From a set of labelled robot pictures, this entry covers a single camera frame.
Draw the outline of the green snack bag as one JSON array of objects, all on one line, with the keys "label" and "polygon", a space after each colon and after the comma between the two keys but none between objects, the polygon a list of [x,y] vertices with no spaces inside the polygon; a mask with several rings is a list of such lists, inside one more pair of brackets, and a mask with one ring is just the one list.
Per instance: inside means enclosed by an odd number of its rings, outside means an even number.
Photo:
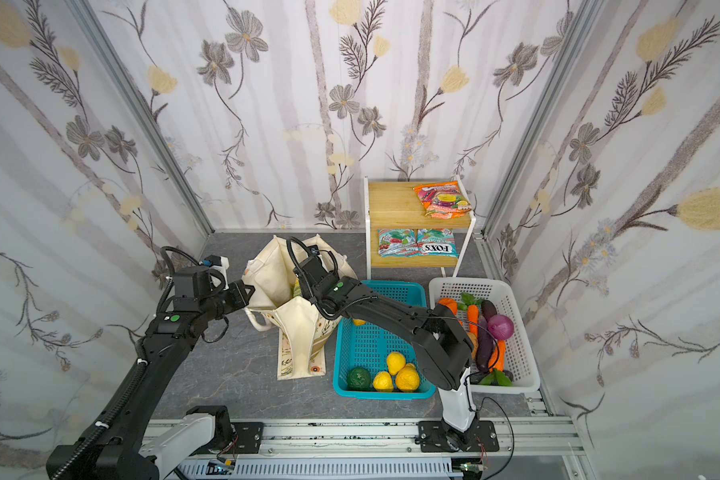
[{"label": "green snack bag", "polygon": [[293,298],[299,298],[302,297],[302,288],[300,284],[300,279],[296,278],[295,283],[292,287],[292,297]]}]

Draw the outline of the cream floral grocery tote bag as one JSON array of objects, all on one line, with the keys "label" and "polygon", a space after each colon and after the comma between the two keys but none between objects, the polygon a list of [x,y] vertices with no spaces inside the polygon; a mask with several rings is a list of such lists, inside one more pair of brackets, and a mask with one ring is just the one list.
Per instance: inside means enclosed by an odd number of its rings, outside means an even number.
[{"label": "cream floral grocery tote bag", "polygon": [[260,332],[279,329],[279,380],[324,376],[325,345],[338,324],[321,316],[303,297],[292,297],[296,278],[286,240],[277,236],[247,262],[242,276],[245,284],[255,287],[246,308],[252,326]]}]

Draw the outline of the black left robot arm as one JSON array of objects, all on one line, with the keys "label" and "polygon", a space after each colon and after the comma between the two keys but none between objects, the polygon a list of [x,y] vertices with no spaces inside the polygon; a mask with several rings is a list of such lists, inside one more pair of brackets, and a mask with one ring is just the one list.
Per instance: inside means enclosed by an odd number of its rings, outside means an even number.
[{"label": "black left robot arm", "polygon": [[245,309],[255,291],[227,278],[229,261],[209,255],[176,268],[171,256],[160,253],[169,281],[144,336],[135,345],[136,360],[95,421],[72,445],[54,448],[46,462],[51,479],[164,479],[192,454],[223,451],[238,438],[224,406],[201,406],[149,446],[143,439],[153,413],[179,366],[212,321],[226,321]]}]

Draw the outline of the orange snack bag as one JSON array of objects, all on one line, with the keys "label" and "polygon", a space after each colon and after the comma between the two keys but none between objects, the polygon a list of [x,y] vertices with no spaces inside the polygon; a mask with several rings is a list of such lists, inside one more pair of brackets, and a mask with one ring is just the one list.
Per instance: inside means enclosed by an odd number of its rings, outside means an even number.
[{"label": "orange snack bag", "polygon": [[456,181],[419,185],[414,192],[427,217],[452,219],[472,211],[472,205]]}]

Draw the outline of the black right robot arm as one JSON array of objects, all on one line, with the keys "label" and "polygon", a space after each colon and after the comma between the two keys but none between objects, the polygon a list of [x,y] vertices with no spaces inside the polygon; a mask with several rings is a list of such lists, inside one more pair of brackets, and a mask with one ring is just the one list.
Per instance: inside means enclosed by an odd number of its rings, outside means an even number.
[{"label": "black right robot arm", "polygon": [[495,428],[480,419],[469,387],[473,343],[446,307],[411,306],[323,266],[317,247],[291,237],[286,247],[301,291],[328,320],[365,320],[413,347],[420,374],[438,388],[442,418],[421,421],[415,442],[426,453],[497,452]]}]

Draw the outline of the purple onion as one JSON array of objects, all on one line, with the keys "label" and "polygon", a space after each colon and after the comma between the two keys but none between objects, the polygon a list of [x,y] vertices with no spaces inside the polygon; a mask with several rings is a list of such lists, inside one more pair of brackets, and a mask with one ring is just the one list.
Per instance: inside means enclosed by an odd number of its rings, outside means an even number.
[{"label": "purple onion", "polygon": [[513,321],[505,315],[493,315],[487,320],[487,329],[497,341],[506,341],[515,333]]}]

